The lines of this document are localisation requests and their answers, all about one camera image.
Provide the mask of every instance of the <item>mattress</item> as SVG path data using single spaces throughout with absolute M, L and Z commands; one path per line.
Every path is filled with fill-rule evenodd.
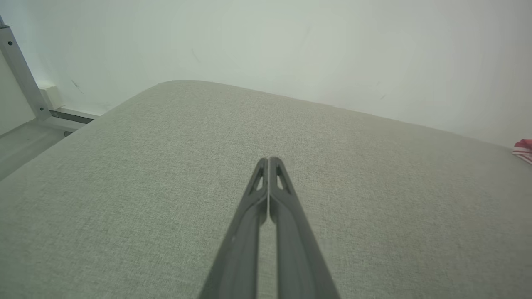
M 532 293 L 532 167 L 510 149 L 178 80 L 0 181 L 0 296 L 196 298 L 269 156 L 284 161 L 342 298 Z M 259 298 L 277 297 L 276 263 L 268 219 Z

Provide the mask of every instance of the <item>red and white striped cloth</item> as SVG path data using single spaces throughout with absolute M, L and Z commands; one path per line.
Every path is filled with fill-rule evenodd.
M 521 139 L 513 146 L 512 154 L 532 164 L 532 139 Z

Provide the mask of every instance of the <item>white wall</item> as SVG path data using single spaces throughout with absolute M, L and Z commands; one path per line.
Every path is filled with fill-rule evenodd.
M 0 135 L 2 135 L 35 119 L 35 114 L 1 53 L 0 78 Z
M 0 4 L 36 79 L 68 107 L 101 113 L 199 79 L 505 146 L 532 137 L 531 13 L 530 0 Z

